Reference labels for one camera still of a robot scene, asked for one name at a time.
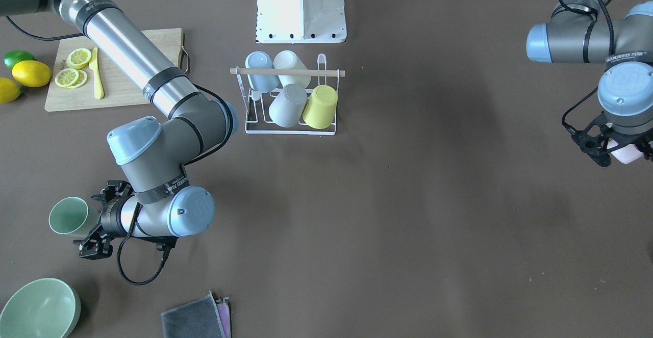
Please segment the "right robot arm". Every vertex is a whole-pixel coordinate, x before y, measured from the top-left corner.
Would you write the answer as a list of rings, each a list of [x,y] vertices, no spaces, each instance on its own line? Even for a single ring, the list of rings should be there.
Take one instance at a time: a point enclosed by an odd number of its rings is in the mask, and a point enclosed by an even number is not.
[[[112,0],[2,0],[2,16],[53,11],[95,43],[166,117],[133,120],[107,135],[128,178],[98,194],[98,224],[78,240],[80,257],[112,254],[112,240],[138,238],[168,254],[177,238],[205,231],[214,220],[210,193],[192,186],[185,166],[229,140],[237,115],[221,98],[205,97]]]

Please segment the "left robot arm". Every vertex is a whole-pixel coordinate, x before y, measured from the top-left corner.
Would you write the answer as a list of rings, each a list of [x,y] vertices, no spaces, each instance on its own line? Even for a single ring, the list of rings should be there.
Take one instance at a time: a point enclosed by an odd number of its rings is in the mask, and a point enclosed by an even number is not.
[[[527,56],[540,63],[603,64],[597,87],[602,111],[586,127],[562,126],[597,165],[651,161],[652,68],[651,2],[613,19],[611,0],[558,0],[549,22],[529,31]]]

